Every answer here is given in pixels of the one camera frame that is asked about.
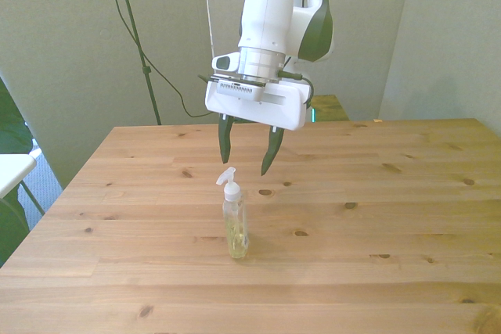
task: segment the white robotic arm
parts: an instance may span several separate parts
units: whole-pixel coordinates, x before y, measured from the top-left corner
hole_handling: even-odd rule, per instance
[[[229,132],[235,118],[271,126],[264,174],[278,153],[283,130],[305,123],[311,88],[300,74],[284,71],[286,56],[315,62],[333,49],[329,0],[245,0],[240,50],[213,59],[215,74],[207,83],[205,103],[221,114],[219,143],[223,163],[229,158]]]

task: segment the trigger spray nozzle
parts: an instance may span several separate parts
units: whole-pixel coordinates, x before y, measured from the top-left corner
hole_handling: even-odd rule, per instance
[[[217,185],[223,185],[226,181],[225,185],[225,199],[227,201],[237,201],[242,193],[240,192],[240,187],[237,183],[234,182],[235,179],[235,167],[230,167],[228,170],[223,172],[216,182]]]

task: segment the spray bottle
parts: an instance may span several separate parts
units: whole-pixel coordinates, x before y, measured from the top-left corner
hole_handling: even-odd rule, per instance
[[[229,254],[233,258],[242,258],[247,253],[249,238],[247,235],[247,219],[245,202],[237,183],[233,181],[235,168],[230,167],[223,172],[216,184],[225,185],[225,202],[222,204],[222,213],[225,218],[226,238],[228,239]]]

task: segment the wooden table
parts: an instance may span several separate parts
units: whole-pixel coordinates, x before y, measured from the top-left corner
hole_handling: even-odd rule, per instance
[[[119,127],[0,269],[0,333],[501,332],[501,141],[476,120]]]

